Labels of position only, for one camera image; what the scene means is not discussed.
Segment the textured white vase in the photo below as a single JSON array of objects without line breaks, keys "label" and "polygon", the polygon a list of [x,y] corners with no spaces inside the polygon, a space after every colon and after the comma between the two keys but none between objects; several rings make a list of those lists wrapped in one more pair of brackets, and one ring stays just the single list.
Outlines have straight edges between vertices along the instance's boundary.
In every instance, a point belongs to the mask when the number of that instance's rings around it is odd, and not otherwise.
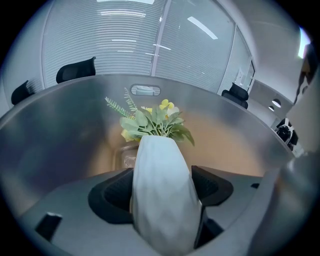
[{"label": "textured white vase", "polygon": [[162,255],[193,250],[201,203],[173,139],[142,137],[133,171],[132,214],[135,229]]}]

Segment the white vase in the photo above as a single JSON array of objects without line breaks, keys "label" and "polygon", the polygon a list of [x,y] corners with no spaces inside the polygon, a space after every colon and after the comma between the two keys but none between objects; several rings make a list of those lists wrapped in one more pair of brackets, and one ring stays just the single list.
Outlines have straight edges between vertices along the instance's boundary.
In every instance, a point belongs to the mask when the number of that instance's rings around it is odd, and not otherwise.
[{"label": "white vase", "polygon": [[162,255],[193,250],[201,202],[173,139],[142,137],[133,171],[132,214],[135,229]]}]

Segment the artificial flower arrangement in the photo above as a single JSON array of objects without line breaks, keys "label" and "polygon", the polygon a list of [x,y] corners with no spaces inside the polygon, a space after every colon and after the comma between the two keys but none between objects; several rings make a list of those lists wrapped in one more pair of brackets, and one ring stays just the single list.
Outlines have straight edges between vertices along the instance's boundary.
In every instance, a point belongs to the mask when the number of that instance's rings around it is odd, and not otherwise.
[{"label": "artificial flower arrangement", "polygon": [[160,105],[152,108],[142,106],[139,110],[127,88],[124,88],[124,98],[130,111],[126,111],[108,97],[105,100],[110,108],[122,115],[120,118],[120,125],[123,128],[121,135],[126,142],[140,141],[144,135],[154,135],[168,137],[176,142],[188,139],[193,146],[195,145],[190,131],[184,126],[185,120],[180,117],[182,112],[168,99],[164,99]]}]

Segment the black slot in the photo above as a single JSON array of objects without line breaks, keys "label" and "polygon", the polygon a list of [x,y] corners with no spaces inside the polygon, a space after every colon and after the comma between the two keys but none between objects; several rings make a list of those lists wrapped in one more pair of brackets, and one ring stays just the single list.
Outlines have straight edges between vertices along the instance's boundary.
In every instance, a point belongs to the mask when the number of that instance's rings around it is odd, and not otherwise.
[{"label": "black slot", "polygon": [[35,231],[50,242],[61,220],[61,215],[48,212],[36,226]]}]

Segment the black office chair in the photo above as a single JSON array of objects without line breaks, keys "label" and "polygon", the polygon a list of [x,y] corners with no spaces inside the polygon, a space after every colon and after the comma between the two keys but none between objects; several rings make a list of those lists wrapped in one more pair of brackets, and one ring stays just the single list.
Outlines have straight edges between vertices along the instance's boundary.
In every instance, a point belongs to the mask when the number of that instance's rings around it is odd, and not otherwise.
[{"label": "black office chair", "polygon": [[56,82],[60,84],[76,78],[95,76],[95,59],[96,57],[92,57],[91,59],[63,66],[56,74]]},{"label": "black office chair", "polygon": [[234,82],[232,83],[230,90],[222,91],[221,96],[233,101],[234,103],[237,103],[245,109],[248,108],[248,103],[246,102],[246,100],[249,99],[248,92],[236,85]]},{"label": "black office chair", "polygon": [[25,81],[22,85],[20,85],[18,88],[16,88],[13,91],[11,95],[11,103],[13,105],[18,104],[19,102],[23,101],[24,99],[34,94],[30,92],[29,89],[27,88],[27,83],[28,83],[28,80]]}]

